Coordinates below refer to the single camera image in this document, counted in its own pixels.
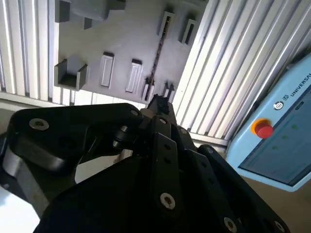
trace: bolt head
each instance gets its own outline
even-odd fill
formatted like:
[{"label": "bolt head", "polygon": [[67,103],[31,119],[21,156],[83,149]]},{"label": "bolt head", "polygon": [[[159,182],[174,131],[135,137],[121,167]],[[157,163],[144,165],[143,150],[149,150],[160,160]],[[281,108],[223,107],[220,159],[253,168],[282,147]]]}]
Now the bolt head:
[{"label": "bolt head", "polygon": [[160,201],[162,205],[169,210],[173,210],[175,208],[175,200],[169,193],[162,193],[160,195]]}]

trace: emergency stop button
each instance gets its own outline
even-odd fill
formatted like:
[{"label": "emergency stop button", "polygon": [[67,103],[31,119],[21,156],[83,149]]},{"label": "emergency stop button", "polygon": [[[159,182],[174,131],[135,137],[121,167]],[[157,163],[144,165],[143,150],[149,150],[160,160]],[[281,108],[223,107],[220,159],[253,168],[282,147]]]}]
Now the emergency stop button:
[{"label": "emergency stop button", "polygon": [[255,133],[262,139],[267,139],[273,134],[273,127],[269,121],[262,121],[255,126]]}]

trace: round screw head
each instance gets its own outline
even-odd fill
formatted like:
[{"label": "round screw head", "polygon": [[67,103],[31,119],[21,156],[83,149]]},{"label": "round screw head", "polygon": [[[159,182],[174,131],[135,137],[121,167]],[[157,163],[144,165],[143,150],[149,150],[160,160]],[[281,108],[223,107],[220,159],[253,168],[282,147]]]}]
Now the round screw head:
[{"label": "round screw head", "polygon": [[166,120],[160,118],[160,121],[161,121],[163,124],[166,124]]},{"label": "round screw head", "polygon": [[210,153],[210,154],[213,154],[213,153],[214,153],[213,150],[212,150],[211,148],[209,148],[209,147],[207,147],[207,151],[208,151],[208,153]]},{"label": "round screw head", "polygon": [[40,130],[45,131],[50,126],[46,120],[40,119],[40,118],[33,118],[29,121],[29,126],[33,128],[34,130]]},{"label": "round screw head", "polygon": [[165,208],[173,210],[175,208],[175,200],[169,193],[162,193],[160,195],[160,201]]},{"label": "round screw head", "polygon": [[4,185],[2,185],[2,188],[4,189],[8,189],[10,187],[10,185],[8,183],[5,183]]},{"label": "round screw head", "polygon": [[131,110],[131,114],[138,116],[138,112],[136,112],[135,110]]},{"label": "round screw head", "polygon": [[237,231],[238,231],[237,226],[235,225],[235,223],[230,218],[225,217],[224,223],[225,223],[225,226],[228,228],[229,231],[231,231],[232,233],[237,233]]},{"label": "round screw head", "polygon": [[184,128],[180,128],[180,131],[182,134],[187,134],[187,130],[185,130]]},{"label": "round screw head", "polygon": [[277,221],[274,221],[274,223],[276,224],[277,228],[279,228],[280,231],[285,232],[284,227]]}]

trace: corrugated metal panel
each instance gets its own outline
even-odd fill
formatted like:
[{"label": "corrugated metal panel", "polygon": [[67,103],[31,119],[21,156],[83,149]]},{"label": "corrugated metal panel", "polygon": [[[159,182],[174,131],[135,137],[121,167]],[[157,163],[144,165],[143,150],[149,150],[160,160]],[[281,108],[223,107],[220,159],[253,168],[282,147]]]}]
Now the corrugated metal panel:
[{"label": "corrugated metal panel", "polygon": [[311,44],[311,1],[210,1],[203,19],[173,105],[184,128],[229,140]]}]

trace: light blue control box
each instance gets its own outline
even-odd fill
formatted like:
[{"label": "light blue control box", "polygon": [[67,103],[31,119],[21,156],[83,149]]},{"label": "light blue control box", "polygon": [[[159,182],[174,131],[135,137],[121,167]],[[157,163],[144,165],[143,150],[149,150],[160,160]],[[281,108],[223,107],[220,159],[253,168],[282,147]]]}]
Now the light blue control box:
[{"label": "light blue control box", "polygon": [[[258,119],[273,127],[261,139]],[[242,176],[296,191],[311,179],[311,54],[288,70],[234,137],[227,162]]]}]

